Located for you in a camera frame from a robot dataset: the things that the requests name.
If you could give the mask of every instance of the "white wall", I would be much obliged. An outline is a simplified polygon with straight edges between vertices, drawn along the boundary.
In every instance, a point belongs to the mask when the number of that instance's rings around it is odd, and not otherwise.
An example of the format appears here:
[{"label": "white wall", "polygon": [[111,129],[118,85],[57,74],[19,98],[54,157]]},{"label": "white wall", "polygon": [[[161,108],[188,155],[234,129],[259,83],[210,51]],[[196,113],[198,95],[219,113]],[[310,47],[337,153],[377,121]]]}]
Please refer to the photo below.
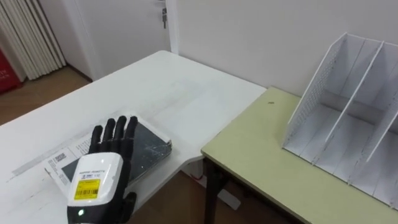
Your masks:
[{"label": "white wall", "polygon": [[91,79],[96,79],[95,58],[90,54],[75,1],[40,0],[40,3],[66,61]]},{"label": "white wall", "polygon": [[180,55],[302,95],[344,32],[398,44],[396,0],[177,0]]}]

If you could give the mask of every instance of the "white robotic hand casing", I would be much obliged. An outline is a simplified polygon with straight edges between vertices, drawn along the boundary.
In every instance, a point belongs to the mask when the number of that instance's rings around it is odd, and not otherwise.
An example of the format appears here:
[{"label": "white robotic hand casing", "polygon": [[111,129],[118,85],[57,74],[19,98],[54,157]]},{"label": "white robotic hand casing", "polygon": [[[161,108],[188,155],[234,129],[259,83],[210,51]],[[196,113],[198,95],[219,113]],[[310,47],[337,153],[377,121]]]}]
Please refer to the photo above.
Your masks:
[{"label": "white robotic hand casing", "polygon": [[118,186],[122,157],[114,152],[82,156],[68,194],[69,207],[89,207],[110,202]]}]

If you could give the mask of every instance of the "white curtain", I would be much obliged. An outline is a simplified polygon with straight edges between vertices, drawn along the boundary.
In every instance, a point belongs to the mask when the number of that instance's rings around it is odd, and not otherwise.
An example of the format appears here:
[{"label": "white curtain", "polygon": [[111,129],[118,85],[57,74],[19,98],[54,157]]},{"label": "white curtain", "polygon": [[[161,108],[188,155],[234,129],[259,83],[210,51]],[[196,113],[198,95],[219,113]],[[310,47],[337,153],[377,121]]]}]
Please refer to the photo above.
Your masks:
[{"label": "white curtain", "polygon": [[66,65],[37,0],[0,0],[0,31],[30,80]]}]

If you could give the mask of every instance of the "sticker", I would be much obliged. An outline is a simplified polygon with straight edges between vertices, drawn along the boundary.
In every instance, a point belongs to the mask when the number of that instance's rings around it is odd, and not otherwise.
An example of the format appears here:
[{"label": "sticker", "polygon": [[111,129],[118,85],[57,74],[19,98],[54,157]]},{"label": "sticker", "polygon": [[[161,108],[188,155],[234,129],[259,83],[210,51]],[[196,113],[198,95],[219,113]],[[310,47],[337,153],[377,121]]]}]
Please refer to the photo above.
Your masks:
[{"label": "sticker", "polygon": [[79,180],[75,193],[75,200],[96,199],[100,188],[100,179]]}]

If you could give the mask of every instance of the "barcode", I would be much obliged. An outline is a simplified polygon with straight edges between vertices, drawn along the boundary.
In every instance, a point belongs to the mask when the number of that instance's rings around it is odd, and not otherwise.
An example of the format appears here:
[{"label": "barcode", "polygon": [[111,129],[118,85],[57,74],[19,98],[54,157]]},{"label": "barcode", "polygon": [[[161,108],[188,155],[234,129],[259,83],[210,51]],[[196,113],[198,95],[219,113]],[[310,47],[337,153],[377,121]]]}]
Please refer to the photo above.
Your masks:
[{"label": "barcode", "polygon": [[55,159],[57,160],[57,162],[61,161],[62,159],[66,158],[67,156],[64,153],[61,153],[57,156],[55,156]]},{"label": "barcode", "polygon": [[98,194],[98,189],[90,189],[90,190],[78,190],[76,195],[91,195],[91,194]]}]

